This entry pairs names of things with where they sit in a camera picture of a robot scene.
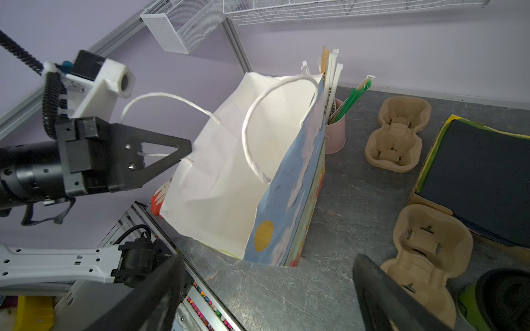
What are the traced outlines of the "landscape printed paper bag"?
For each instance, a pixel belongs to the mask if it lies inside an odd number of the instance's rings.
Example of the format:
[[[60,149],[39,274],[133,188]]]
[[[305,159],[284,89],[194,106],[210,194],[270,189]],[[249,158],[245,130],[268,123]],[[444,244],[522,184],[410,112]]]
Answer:
[[[154,195],[179,234],[225,255],[295,266],[324,174],[321,75],[244,75]]]

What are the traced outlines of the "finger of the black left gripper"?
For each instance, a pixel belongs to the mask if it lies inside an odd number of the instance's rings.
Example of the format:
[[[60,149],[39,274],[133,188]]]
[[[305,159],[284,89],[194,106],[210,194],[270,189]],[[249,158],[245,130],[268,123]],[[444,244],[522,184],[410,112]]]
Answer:
[[[188,139],[112,124],[109,190],[141,188],[191,152],[192,143]]]

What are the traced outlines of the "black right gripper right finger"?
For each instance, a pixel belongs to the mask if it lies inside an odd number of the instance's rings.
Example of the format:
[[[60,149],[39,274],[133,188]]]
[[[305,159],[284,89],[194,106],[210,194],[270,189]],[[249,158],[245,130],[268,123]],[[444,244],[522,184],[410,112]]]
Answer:
[[[367,255],[353,264],[353,283],[366,330],[449,330],[450,328],[405,293]]]

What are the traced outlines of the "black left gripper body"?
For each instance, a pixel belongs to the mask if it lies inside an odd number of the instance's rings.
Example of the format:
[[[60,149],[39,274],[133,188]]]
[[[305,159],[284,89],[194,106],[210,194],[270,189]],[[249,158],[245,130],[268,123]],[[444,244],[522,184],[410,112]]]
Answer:
[[[57,129],[55,140],[1,149],[1,208],[124,190],[123,125],[88,117]]]

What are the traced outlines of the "brown pulp cup carrier stack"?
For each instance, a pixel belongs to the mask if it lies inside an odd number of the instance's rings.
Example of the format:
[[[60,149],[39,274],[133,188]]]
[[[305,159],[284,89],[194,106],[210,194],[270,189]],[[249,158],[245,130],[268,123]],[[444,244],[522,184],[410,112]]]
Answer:
[[[386,99],[378,113],[381,128],[371,133],[364,149],[368,163],[398,173],[415,168],[422,150],[418,133],[426,128],[431,112],[430,103],[418,97]]]

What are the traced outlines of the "green paper coffee cup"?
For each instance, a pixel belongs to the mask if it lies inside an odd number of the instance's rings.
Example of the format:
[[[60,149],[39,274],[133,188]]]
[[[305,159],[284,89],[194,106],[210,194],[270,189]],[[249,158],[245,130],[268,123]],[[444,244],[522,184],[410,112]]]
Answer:
[[[463,319],[478,331],[494,331],[487,316],[483,286],[480,281],[467,284],[456,299],[456,306]]]

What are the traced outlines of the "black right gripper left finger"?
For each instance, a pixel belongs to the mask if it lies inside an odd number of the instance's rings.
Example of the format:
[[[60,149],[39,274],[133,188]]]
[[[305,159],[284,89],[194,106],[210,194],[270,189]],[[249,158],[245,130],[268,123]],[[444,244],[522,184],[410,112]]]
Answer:
[[[192,286],[181,255],[173,255],[87,330],[172,330]]]

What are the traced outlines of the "single brown pulp cup carrier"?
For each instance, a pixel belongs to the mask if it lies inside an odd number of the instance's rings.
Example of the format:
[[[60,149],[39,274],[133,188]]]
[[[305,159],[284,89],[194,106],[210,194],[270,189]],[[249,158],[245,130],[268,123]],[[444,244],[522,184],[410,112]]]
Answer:
[[[473,250],[468,228],[456,218],[422,204],[398,215],[393,230],[397,256],[381,269],[431,314],[455,328],[456,307],[447,280],[461,276]]]

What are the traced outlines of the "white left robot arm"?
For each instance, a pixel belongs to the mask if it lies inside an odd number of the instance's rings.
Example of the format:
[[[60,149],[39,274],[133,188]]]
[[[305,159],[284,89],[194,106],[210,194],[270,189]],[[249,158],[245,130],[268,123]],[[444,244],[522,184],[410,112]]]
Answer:
[[[36,226],[33,207],[75,205],[77,197],[135,190],[192,151],[187,139],[110,124],[97,117],[60,121],[55,139],[1,150],[1,216],[26,209],[23,226]],[[91,249],[1,247],[3,287],[86,280],[103,284],[141,283],[169,257],[161,241],[142,225],[132,241]]]

